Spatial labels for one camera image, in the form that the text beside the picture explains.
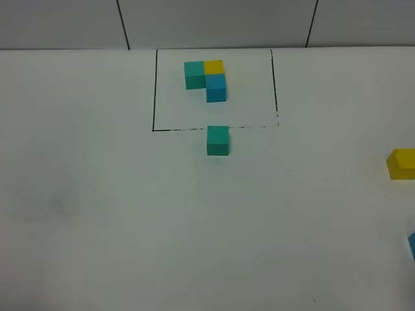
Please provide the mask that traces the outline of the yellow template cube block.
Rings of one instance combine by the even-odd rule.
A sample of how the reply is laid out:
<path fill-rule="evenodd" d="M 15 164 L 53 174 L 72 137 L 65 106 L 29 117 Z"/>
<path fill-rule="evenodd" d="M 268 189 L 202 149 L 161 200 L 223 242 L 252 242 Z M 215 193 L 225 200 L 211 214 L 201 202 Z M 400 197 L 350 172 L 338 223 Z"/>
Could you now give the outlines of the yellow template cube block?
<path fill-rule="evenodd" d="M 224 74 L 223 60 L 208 60 L 204 61 L 205 75 L 221 75 Z"/>

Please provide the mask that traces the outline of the green template cube block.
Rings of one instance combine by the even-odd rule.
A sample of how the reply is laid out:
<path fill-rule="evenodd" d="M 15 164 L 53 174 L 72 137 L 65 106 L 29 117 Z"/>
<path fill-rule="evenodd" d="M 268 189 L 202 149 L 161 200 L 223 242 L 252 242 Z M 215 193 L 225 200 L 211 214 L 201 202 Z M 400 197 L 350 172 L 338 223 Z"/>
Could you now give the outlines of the green template cube block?
<path fill-rule="evenodd" d="M 184 74 L 185 74 L 185 88 L 187 90 L 204 89 L 206 87 L 204 63 L 202 61 L 185 62 L 184 63 Z"/>

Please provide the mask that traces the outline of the blue template cube block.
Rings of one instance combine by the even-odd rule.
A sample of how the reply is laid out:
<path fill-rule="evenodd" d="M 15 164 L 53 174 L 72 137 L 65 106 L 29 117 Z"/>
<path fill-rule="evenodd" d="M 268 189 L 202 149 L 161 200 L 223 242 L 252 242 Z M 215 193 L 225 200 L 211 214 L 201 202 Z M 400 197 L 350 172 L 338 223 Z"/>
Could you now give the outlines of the blue template cube block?
<path fill-rule="evenodd" d="M 227 99 L 225 74 L 206 75 L 205 78 L 207 102 L 225 102 Z"/>

